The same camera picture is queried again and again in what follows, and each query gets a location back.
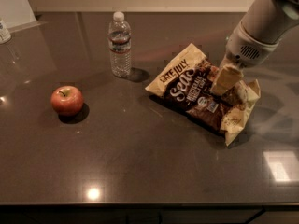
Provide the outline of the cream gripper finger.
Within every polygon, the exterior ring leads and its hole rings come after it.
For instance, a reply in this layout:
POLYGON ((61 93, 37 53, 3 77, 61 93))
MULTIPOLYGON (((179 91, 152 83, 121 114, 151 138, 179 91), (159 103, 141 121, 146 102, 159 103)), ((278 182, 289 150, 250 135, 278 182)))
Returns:
POLYGON ((233 64, 216 67, 210 91, 217 96, 222 96, 242 78, 243 72, 233 64))

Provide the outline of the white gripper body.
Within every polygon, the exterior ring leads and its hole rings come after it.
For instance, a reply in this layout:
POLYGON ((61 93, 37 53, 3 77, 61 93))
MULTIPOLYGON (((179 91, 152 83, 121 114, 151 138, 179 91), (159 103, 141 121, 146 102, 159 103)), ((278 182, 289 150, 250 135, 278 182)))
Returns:
POLYGON ((225 57, 239 67, 256 66, 268 58, 278 43, 276 30, 265 28, 253 35, 241 21, 227 41, 225 57))

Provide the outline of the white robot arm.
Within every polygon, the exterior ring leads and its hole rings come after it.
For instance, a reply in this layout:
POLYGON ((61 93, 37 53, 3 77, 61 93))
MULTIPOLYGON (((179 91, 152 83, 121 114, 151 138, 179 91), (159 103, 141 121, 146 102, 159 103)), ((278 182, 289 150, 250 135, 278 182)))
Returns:
POLYGON ((254 0, 235 27, 211 88, 222 96, 243 77, 242 69, 263 63, 282 37, 299 25, 299 0, 254 0))

